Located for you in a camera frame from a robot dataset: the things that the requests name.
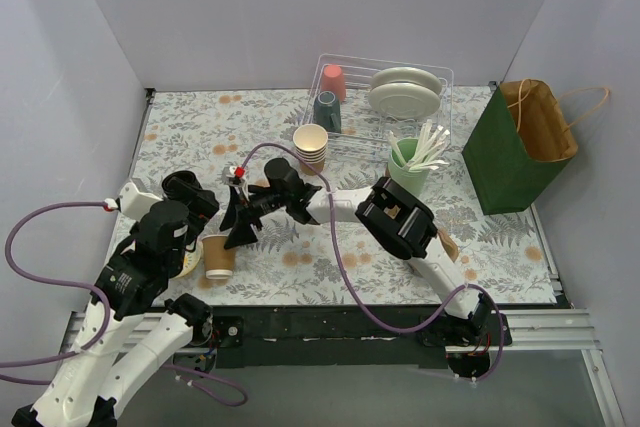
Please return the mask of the single brown paper cup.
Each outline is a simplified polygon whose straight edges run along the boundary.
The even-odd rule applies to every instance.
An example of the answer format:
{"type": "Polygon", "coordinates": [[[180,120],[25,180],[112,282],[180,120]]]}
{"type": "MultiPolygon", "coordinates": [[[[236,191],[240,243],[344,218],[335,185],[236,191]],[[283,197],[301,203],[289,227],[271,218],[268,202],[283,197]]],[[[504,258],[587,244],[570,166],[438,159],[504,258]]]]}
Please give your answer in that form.
{"type": "Polygon", "coordinates": [[[225,235],[209,235],[202,240],[205,277],[209,280],[228,280],[235,270],[236,250],[227,249],[225,235]]]}

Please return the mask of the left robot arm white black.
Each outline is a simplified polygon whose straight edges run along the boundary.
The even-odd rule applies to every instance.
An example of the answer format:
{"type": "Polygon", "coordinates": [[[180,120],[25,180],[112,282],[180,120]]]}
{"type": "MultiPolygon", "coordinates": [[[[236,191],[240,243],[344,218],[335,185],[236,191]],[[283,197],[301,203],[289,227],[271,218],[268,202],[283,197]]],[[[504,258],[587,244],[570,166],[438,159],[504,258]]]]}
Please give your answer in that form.
{"type": "Polygon", "coordinates": [[[114,202],[134,225],[102,269],[95,285],[108,308],[93,296],[81,330],[44,394],[18,409],[14,426],[114,426],[137,391],[174,353],[205,345],[213,313],[183,294],[165,303],[159,322],[127,354],[121,352],[153,302],[181,274],[185,257],[219,210],[215,195],[188,170],[168,175],[163,197],[128,182],[114,202]]]}

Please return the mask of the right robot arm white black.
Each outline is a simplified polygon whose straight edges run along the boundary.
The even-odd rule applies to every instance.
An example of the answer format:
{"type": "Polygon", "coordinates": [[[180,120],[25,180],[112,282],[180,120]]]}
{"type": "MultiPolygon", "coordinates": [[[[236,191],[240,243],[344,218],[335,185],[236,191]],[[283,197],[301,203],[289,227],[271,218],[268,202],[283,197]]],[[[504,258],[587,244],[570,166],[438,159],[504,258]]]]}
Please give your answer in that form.
{"type": "Polygon", "coordinates": [[[467,284],[461,269],[446,251],[431,210],[389,177],[373,186],[330,191],[304,182],[284,158],[264,168],[265,187],[250,185],[240,167],[223,174],[230,200],[221,230],[226,248],[257,242],[262,217],[284,210],[300,224],[363,225],[380,246],[403,260],[440,298],[443,309],[419,333],[434,345],[489,345],[489,321],[495,312],[488,296],[467,284]]]}

